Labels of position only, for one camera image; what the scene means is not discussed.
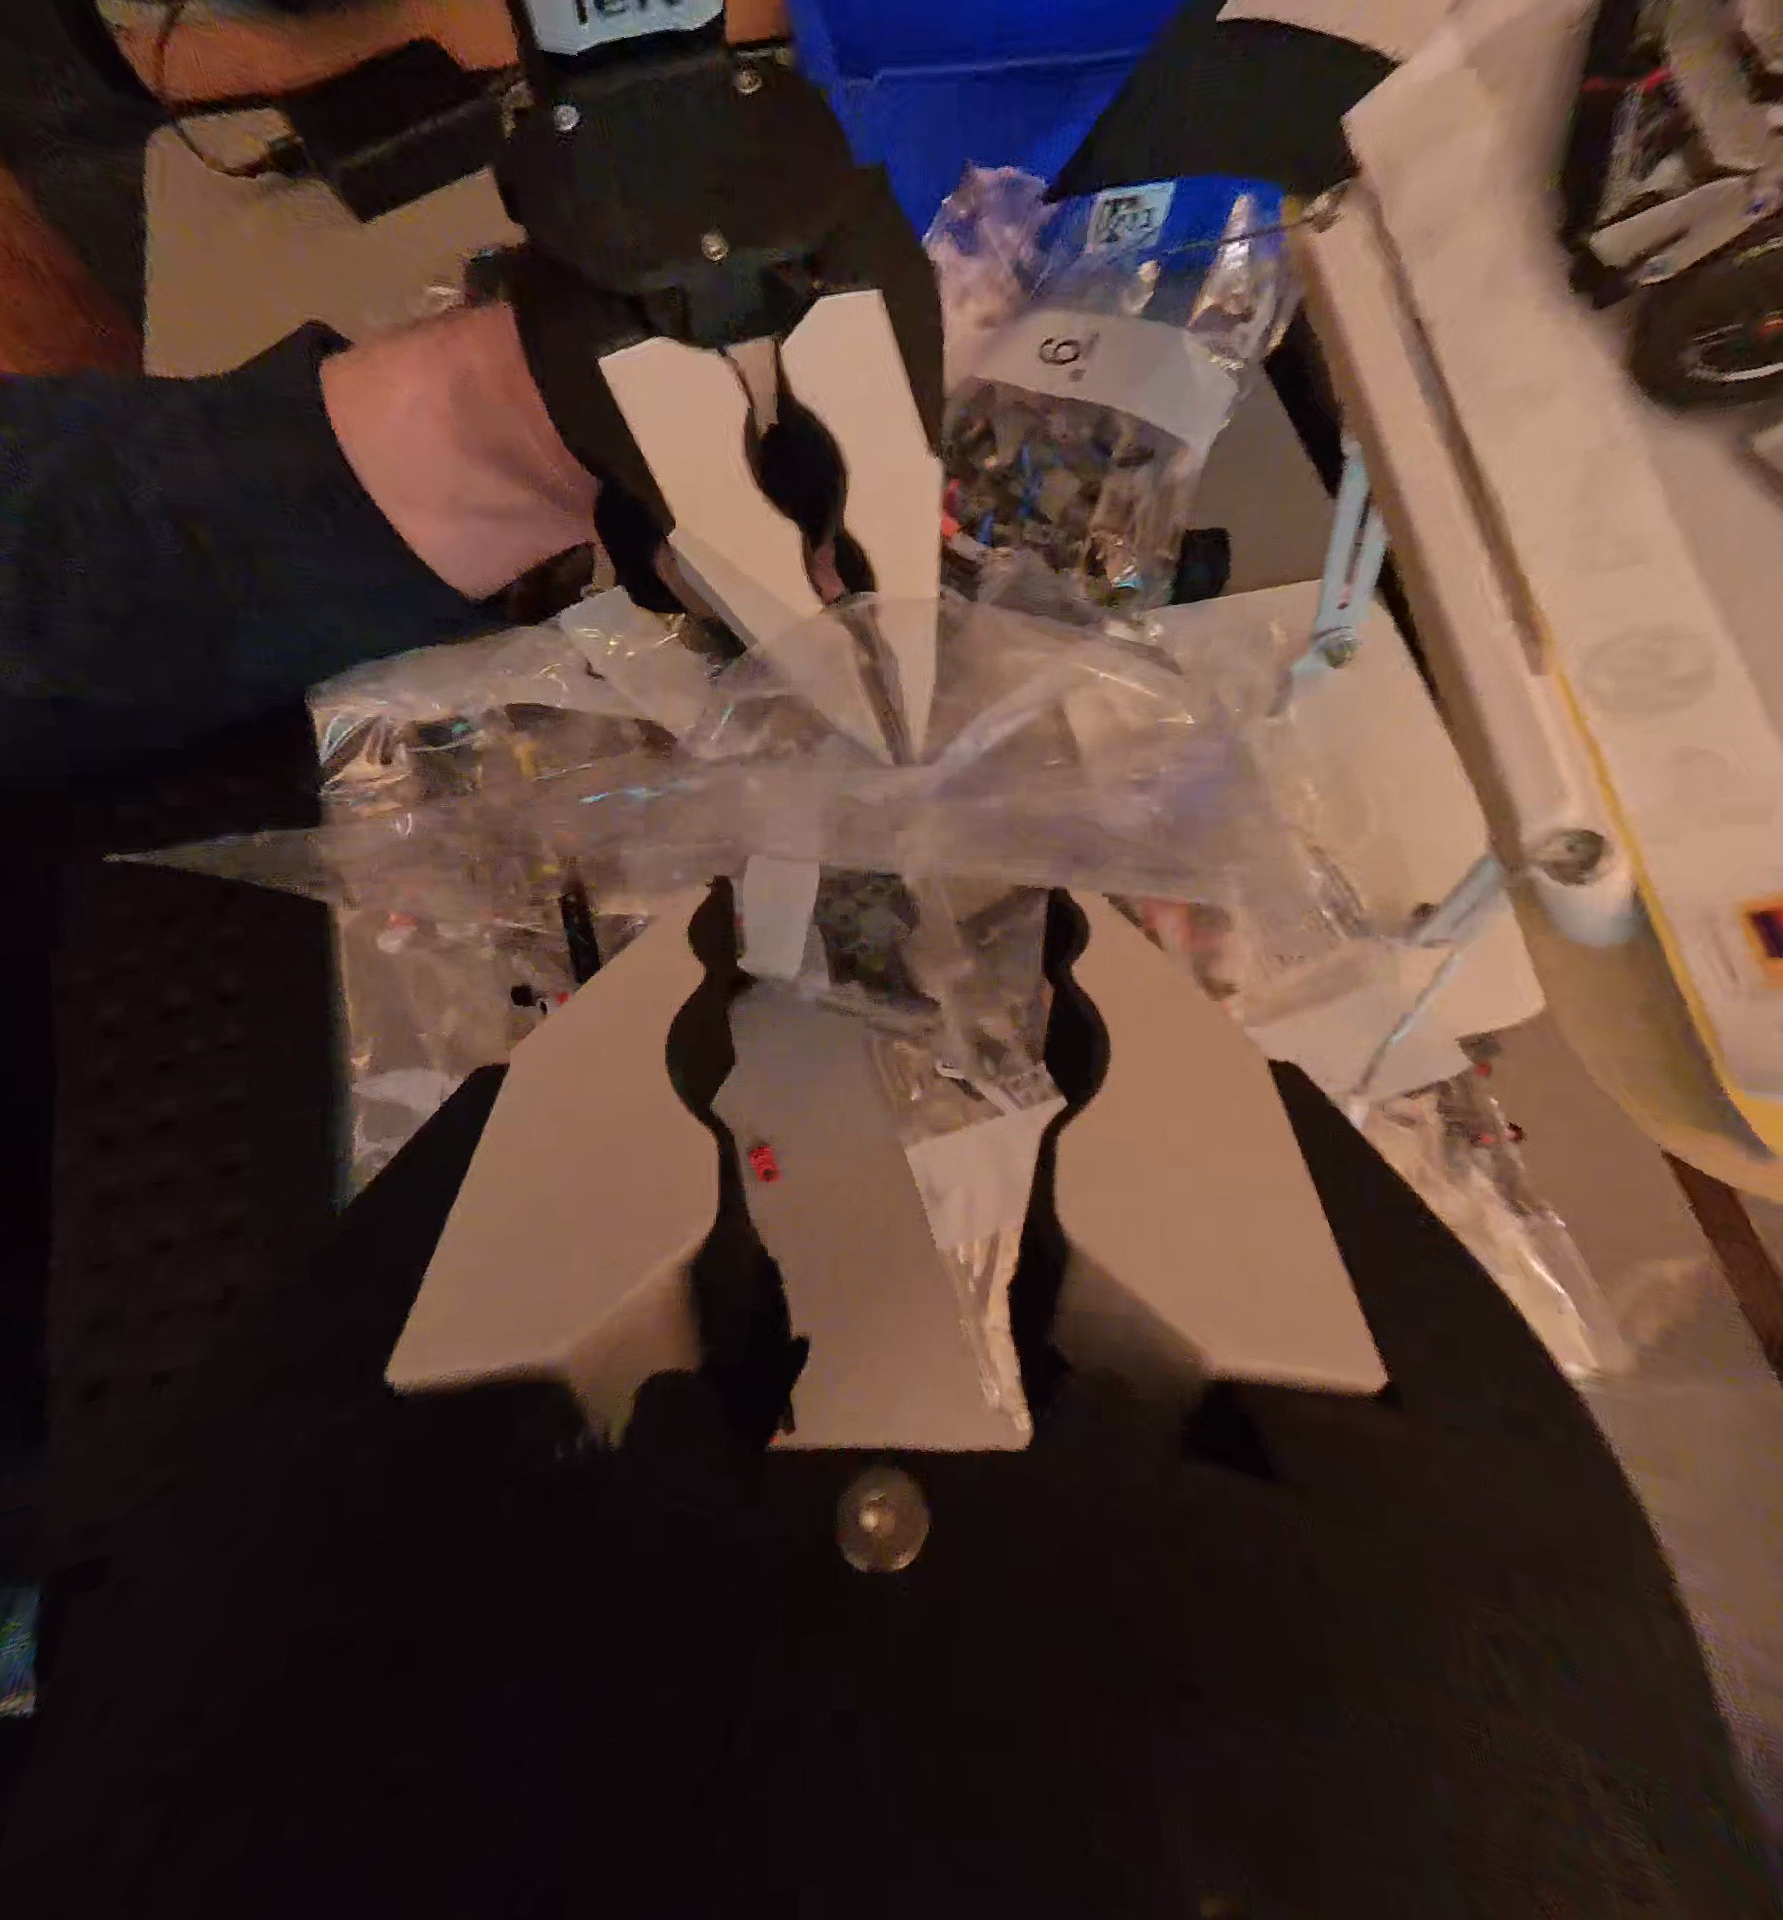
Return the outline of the instruction booklet stack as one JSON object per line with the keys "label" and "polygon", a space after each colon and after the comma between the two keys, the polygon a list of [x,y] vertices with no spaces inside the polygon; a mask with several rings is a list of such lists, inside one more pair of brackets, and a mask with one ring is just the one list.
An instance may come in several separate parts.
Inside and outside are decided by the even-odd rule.
{"label": "instruction booklet stack", "polygon": [[1622,368],[1568,283],[1562,124],[1596,4],[1180,12],[1060,179],[1258,175],[1494,835],[1614,835],[1783,1162],[1783,492]]}

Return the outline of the clear bag white strip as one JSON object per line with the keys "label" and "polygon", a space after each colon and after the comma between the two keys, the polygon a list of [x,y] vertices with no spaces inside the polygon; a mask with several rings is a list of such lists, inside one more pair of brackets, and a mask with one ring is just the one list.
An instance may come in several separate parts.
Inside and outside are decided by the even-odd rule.
{"label": "clear bag white strip", "polygon": [[[518,1044],[678,899],[734,889],[736,1064],[716,1112],[808,1335],[772,1446],[1030,1442],[1008,1335],[1048,1064],[1052,893],[1162,941],[1284,832],[1238,722],[1162,647],[950,599],[920,760],[880,760],[756,651],[604,593],[558,627],[410,655],[318,696],[310,826],[152,859],[322,899],[356,1105]],[[1274,1060],[1290,1092],[1338,1104]],[[782,1178],[754,1180],[768,1140]]]}

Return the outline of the full clear lego parts bag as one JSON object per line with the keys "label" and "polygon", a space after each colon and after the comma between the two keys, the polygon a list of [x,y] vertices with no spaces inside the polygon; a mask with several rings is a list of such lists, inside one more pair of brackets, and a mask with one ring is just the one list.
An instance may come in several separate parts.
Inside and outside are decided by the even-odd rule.
{"label": "full clear lego parts bag", "polygon": [[924,235],[946,320],[944,542],[984,598],[1164,607],[1208,457],[1296,308],[1304,206],[1232,175],[1078,197],[972,166]]}

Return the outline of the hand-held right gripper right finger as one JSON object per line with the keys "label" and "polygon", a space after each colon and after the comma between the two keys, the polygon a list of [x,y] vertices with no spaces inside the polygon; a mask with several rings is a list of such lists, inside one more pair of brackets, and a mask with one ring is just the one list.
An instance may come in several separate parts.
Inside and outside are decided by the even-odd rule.
{"label": "hand-held right gripper right finger", "polygon": [[1384,1404],[1384,1354],[1266,1053],[1108,898],[1048,902],[1046,1064],[1008,1335],[1032,1447],[1102,1401],[1200,1447]]}

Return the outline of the person's left forearm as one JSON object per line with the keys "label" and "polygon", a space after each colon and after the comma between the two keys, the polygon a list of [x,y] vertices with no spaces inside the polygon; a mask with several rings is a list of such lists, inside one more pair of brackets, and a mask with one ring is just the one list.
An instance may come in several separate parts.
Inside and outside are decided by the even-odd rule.
{"label": "person's left forearm", "polygon": [[0,795],[116,773],[506,623],[350,467],[308,324],[200,378],[0,378]]}

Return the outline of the blue plastic bin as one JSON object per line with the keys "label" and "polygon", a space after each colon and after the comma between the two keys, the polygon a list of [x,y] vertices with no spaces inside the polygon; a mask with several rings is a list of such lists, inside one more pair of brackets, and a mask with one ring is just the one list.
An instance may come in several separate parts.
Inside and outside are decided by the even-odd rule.
{"label": "blue plastic bin", "polygon": [[1054,179],[1146,49],[1168,2],[794,2],[800,69],[916,228],[968,170]]}

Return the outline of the person's left hand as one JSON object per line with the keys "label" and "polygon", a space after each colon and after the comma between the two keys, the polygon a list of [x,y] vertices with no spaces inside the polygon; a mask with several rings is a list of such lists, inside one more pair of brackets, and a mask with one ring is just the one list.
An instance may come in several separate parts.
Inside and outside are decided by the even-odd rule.
{"label": "person's left hand", "polygon": [[508,301],[338,350],[320,385],[364,492],[464,598],[492,599],[598,539],[598,482],[550,419]]}

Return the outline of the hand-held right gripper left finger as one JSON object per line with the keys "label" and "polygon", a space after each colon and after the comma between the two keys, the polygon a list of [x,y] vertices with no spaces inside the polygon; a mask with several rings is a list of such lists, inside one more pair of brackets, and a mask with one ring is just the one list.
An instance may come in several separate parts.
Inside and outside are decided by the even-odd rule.
{"label": "hand-held right gripper left finger", "polygon": [[692,1373],[764,1449],[808,1360],[716,1112],[734,1064],[734,889],[714,879],[520,1041],[386,1361],[402,1394],[570,1391],[616,1436]]}

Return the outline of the white shelf bracket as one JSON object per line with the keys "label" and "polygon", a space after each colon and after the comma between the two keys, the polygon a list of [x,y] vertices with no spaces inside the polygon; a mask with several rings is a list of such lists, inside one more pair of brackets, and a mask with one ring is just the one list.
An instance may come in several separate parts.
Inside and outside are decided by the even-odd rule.
{"label": "white shelf bracket", "polygon": [[1388,529],[1374,499],[1370,471],[1356,437],[1340,441],[1342,470],[1318,606],[1304,650],[1290,655],[1272,711],[1284,713],[1304,681],[1356,660],[1362,626],[1384,575]]}
{"label": "white shelf bracket", "polygon": [[1380,1080],[1388,1057],[1408,1041],[1414,1028],[1426,1017],[1434,999],[1444,994],[1490,921],[1506,904],[1512,867],[1496,852],[1484,852],[1444,899],[1414,911],[1408,932],[1398,941],[1400,955],[1426,955],[1432,969],[1416,987],[1390,1028],[1370,1047],[1358,1078],[1344,1096],[1342,1112],[1362,1130],[1366,1118],[1380,1104]]}

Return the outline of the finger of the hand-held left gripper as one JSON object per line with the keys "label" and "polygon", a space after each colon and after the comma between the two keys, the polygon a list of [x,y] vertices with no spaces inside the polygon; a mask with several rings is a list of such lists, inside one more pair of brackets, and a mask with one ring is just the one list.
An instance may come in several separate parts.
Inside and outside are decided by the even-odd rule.
{"label": "finger of the hand-held left gripper", "polygon": [[664,497],[666,545],[684,588],[828,718],[792,666],[814,604],[830,606],[870,577],[844,555],[840,574],[812,579],[808,536],[788,515],[780,345],[644,341],[606,355],[600,369]]}
{"label": "finger of the hand-held left gripper", "polygon": [[816,601],[792,666],[812,700],[880,760],[920,760],[938,673],[944,467],[920,419],[878,290],[830,294],[778,350],[788,515],[812,579],[870,582]]}

